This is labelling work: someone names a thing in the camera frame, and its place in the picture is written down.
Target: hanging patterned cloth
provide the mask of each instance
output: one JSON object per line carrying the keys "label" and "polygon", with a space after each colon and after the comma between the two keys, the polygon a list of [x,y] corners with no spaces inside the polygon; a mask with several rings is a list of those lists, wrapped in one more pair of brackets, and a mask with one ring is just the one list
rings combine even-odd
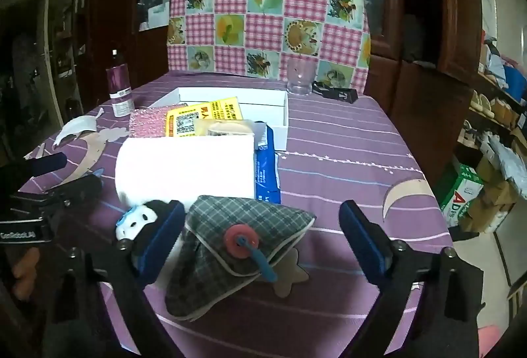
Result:
{"label": "hanging patterned cloth", "polygon": [[371,39],[364,0],[171,0],[170,69],[284,80],[290,59],[362,92]]}

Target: purple tablecloth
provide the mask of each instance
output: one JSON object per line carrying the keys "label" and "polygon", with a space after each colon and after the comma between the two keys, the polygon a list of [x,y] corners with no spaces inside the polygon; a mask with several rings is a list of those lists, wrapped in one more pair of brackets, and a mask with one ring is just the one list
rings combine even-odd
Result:
{"label": "purple tablecloth", "polygon": [[[134,91],[136,107],[152,104],[180,86],[230,86],[284,89],[267,80],[211,74],[171,72]],[[97,127],[126,127],[110,105]],[[215,305],[196,322],[178,322],[167,312],[164,291],[153,286],[146,294],[164,327],[187,357],[338,357],[378,295],[363,276],[338,225],[339,205],[354,199],[369,220],[388,236],[409,242],[414,249],[439,252],[452,244],[433,197],[408,196],[397,201],[383,220],[387,190],[407,179],[424,176],[386,114],[370,97],[353,105],[320,96],[289,96],[287,151],[279,158],[283,205],[305,209],[316,223],[296,246],[299,263],[309,273],[306,283],[294,284],[280,299],[266,284],[253,283]],[[55,136],[46,141],[50,153]],[[110,142],[93,169],[104,168],[104,191],[96,209],[67,217],[61,223],[57,249],[85,250],[109,244],[115,222],[127,208],[114,187],[115,159],[124,139]],[[86,143],[75,140],[62,147],[68,166],[38,177],[24,186],[38,192],[58,184],[76,168]],[[122,345],[135,346],[120,316],[112,291],[102,286],[107,308]],[[400,347],[412,322],[421,291],[412,291],[401,325],[389,350]]]}

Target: pink sponge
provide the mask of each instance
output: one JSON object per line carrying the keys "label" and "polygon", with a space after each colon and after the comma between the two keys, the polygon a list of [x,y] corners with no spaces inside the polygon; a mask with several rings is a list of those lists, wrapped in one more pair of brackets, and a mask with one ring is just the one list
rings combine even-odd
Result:
{"label": "pink sponge", "polygon": [[165,136],[167,113],[174,108],[184,106],[170,105],[157,108],[134,110],[130,114],[128,130],[132,138],[160,138]]}

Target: qr code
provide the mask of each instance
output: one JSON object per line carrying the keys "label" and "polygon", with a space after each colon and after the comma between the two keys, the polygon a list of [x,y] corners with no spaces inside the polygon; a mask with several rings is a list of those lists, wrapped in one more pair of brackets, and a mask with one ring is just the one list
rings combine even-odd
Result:
{"label": "qr code", "polygon": [[177,134],[192,133],[194,129],[194,119],[199,117],[199,113],[188,113],[182,116],[176,117],[176,130]]}

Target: blue bucket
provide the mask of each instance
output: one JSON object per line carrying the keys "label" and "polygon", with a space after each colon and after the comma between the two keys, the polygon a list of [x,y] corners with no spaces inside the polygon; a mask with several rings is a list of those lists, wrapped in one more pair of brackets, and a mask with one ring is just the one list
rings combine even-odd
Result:
{"label": "blue bucket", "polygon": [[515,100],[520,101],[525,88],[527,88],[527,80],[516,68],[507,67],[507,65],[503,65],[503,67],[505,68],[505,81],[509,85],[505,91]]}

